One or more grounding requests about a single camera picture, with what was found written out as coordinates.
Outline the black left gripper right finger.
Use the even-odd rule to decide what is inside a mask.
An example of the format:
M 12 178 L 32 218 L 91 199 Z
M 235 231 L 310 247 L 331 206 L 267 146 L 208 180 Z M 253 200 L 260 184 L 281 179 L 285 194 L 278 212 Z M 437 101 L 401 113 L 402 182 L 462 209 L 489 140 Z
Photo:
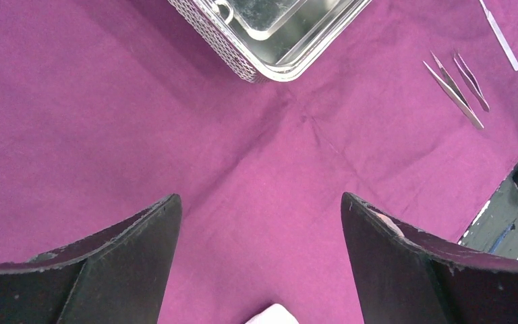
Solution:
M 366 323 L 518 323 L 518 260 L 448 242 L 350 192 L 341 221 Z

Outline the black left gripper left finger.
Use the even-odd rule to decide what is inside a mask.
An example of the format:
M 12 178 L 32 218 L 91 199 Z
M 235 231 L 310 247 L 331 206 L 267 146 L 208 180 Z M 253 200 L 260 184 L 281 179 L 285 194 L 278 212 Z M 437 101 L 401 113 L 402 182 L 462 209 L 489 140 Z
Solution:
M 0 323 L 156 323 L 182 205 L 169 195 L 91 236 L 0 264 Z

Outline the white gauze wad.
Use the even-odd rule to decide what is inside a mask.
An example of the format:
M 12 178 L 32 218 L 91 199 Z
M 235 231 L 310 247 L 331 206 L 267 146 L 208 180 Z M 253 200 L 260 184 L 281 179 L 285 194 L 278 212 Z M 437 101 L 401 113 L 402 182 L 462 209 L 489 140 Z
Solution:
M 246 324 L 299 324 L 299 322 L 283 305 L 272 304 L 246 321 Z

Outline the purple cloth wrap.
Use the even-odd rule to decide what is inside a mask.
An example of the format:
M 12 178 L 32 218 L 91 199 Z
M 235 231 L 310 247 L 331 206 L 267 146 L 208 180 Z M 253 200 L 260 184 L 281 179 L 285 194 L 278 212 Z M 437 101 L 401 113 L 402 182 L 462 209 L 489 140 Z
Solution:
M 486 5 L 518 58 L 518 1 Z M 160 323 L 243 323 L 273 303 L 361 323 L 342 194 L 456 241 L 517 160 L 518 72 L 477 1 L 373 1 L 297 80 L 262 84 L 166 1 L 0 1 L 0 263 L 177 193 Z

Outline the steel needle holder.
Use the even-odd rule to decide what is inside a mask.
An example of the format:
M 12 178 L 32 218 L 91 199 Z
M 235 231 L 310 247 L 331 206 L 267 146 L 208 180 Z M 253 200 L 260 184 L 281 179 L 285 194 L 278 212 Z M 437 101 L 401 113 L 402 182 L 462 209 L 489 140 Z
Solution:
M 439 58 L 437 58 L 437 56 L 432 51 L 430 53 L 439 69 L 439 73 L 435 72 L 425 61 L 422 63 L 426 66 L 441 89 L 444 90 L 447 96 L 454 102 L 454 104 L 456 104 L 464 116 L 474 125 L 474 127 L 476 129 L 483 130 L 484 125 L 471 108 L 471 105 L 468 103 L 465 95 L 460 90 L 457 83 L 448 73 L 447 69 L 443 66 Z

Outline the steel forceps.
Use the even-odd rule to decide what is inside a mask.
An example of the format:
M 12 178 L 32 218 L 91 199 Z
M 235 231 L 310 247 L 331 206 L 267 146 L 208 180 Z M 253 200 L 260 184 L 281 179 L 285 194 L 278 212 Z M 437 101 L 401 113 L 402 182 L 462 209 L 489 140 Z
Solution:
M 484 12 L 484 16 L 487 20 L 487 22 L 490 25 L 490 28 L 495 35 L 501 49 L 503 50 L 504 54 L 506 55 L 512 69 L 515 72 L 518 72 L 518 60 L 509 44 L 507 39 L 505 38 L 502 30 L 500 29 L 500 26 L 498 25 L 497 21 L 495 20 L 495 17 L 493 16 L 492 12 L 487 8 L 486 4 L 484 3 L 484 0 L 478 1 L 482 7 L 482 10 Z

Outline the metal mesh instrument tray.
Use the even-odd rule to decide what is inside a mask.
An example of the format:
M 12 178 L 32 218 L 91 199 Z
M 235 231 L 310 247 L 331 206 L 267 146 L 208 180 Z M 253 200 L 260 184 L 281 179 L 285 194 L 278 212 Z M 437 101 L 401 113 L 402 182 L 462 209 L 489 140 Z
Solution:
M 342 0 L 364 1 L 365 6 L 360 9 L 352 21 L 370 4 L 370 0 Z M 328 48 L 328 46 L 352 23 L 340 30 L 340 33 L 330 40 L 315 46 L 307 55 L 299 59 L 294 65 L 272 66 L 261 62 L 252 55 L 242 43 L 235 38 L 230 29 L 220 21 L 210 8 L 211 1 L 171 1 L 170 4 L 195 29 L 195 31 L 212 47 L 215 53 L 241 79 L 250 83 L 263 81 L 290 82 L 301 76 Z

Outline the thin curved steel tweezers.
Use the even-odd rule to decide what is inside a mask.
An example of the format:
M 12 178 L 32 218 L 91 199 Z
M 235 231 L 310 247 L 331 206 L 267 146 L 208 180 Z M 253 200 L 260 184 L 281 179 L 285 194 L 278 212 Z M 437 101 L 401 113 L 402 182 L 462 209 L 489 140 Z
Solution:
M 462 58 L 462 56 L 459 54 L 459 52 L 454 51 L 453 53 L 453 61 L 455 62 L 459 73 L 461 74 L 462 79 L 465 81 L 467 87 L 470 89 L 470 91 L 474 94 L 476 99 L 478 100 L 479 104 L 481 105 L 482 109 L 485 112 L 490 112 L 490 106 L 482 92 L 482 89 L 480 88 L 480 85 L 474 76 L 473 72 L 470 70 L 470 68 L 467 66 L 466 62 Z

